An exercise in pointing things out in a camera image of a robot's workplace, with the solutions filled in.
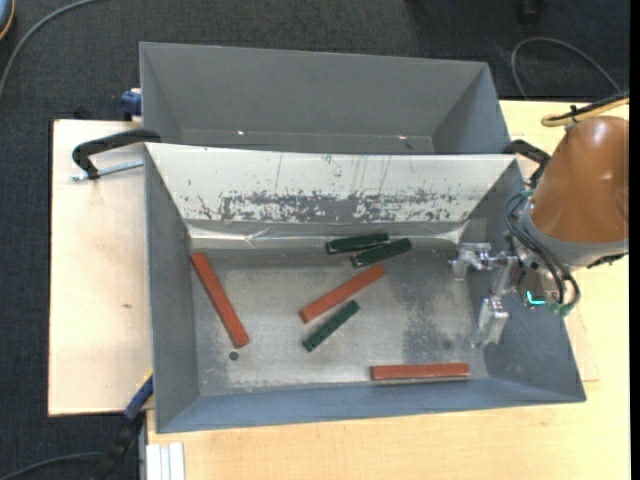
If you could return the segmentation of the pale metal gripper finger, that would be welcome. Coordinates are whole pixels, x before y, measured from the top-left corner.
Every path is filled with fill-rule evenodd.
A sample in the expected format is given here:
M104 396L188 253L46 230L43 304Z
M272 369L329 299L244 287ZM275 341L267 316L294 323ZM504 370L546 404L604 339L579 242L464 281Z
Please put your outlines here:
M485 242L463 242L457 249L456 257L451 261L452 275L464 279L469 269L489 271L493 268L490 256L491 244Z
M481 304L476 328L469 336L471 346L497 345L508 319L509 312L505 309L501 299L485 298Z

